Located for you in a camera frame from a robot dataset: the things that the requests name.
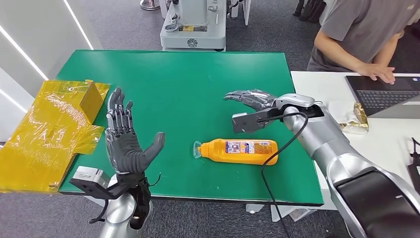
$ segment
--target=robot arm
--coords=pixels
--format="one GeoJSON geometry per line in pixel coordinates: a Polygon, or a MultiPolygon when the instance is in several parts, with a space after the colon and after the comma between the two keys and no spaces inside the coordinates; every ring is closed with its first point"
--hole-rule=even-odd
{"type": "MultiPolygon", "coordinates": [[[[331,200],[355,238],[414,238],[420,234],[420,196],[398,175],[360,155],[341,132],[322,103],[313,98],[286,94],[276,98],[260,90],[235,91],[235,100],[256,110],[232,116],[233,129],[254,132],[279,116],[305,113],[308,121],[298,137],[324,175],[331,200]]],[[[300,115],[281,121],[294,133],[302,128],[300,115]]]]}
{"type": "Polygon", "coordinates": [[[145,170],[162,150],[164,133],[155,135],[151,146],[144,151],[139,145],[131,116],[133,103],[123,106],[124,94],[120,88],[109,97],[105,130],[106,149],[116,175],[110,180],[102,170],[79,166],[70,183],[97,199],[105,199],[105,207],[98,218],[103,221],[101,238],[140,237],[153,206],[145,170]]]}

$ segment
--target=plastic bottle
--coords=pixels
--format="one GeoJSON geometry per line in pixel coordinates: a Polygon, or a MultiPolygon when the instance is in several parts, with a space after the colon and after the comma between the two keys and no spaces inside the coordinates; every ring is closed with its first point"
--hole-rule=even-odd
{"type": "MultiPolygon", "coordinates": [[[[273,140],[224,140],[215,139],[208,143],[194,142],[195,158],[206,157],[216,162],[263,165],[277,151],[273,140]]],[[[275,156],[267,165],[274,165],[275,156]]]]}

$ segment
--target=bottle cap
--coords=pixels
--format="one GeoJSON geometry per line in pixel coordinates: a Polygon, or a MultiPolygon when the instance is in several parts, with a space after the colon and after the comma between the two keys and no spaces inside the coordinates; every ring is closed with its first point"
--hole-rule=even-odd
{"type": "Polygon", "coordinates": [[[201,142],[199,141],[194,142],[193,155],[194,155],[194,158],[196,159],[201,157],[201,142]]]}

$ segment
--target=green table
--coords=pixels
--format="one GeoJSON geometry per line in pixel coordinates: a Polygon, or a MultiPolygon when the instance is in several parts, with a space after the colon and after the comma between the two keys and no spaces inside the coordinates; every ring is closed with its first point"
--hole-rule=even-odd
{"type": "MultiPolygon", "coordinates": [[[[165,146],[146,171],[150,183],[161,173],[154,197],[269,203],[261,167],[216,163],[193,157],[193,143],[224,139],[272,139],[279,147],[292,133],[279,122],[254,134],[234,134],[231,116],[252,112],[241,103],[223,101],[233,90],[261,89],[273,95],[294,92],[282,53],[193,53],[143,51],[75,51],[58,80],[85,80],[121,87],[132,100],[133,121],[140,145],[154,134],[166,134],[165,146]]],[[[105,104],[94,124],[105,126],[105,104]]],[[[60,192],[81,192],[69,183],[78,166],[114,171],[106,156],[103,134],[93,155],[79,155],[60,192]]],[[[295,141],[265,170],[277,201],[286,205],[323,203],[314,163],[295,141]]]]}

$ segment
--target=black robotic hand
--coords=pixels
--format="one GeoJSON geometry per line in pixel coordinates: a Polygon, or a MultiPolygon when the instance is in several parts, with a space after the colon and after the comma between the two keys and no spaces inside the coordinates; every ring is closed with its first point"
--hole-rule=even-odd
{"type": "Polygon", "coordinates": [[[143,173],[162,150],[165,134],[158,132],[146,150],[139,145],[131,117],[133,103],[129,101],[124,111],[124,94],[117,87],[109,97],[106,120],[106,151],[117,174],[143,173]]]}

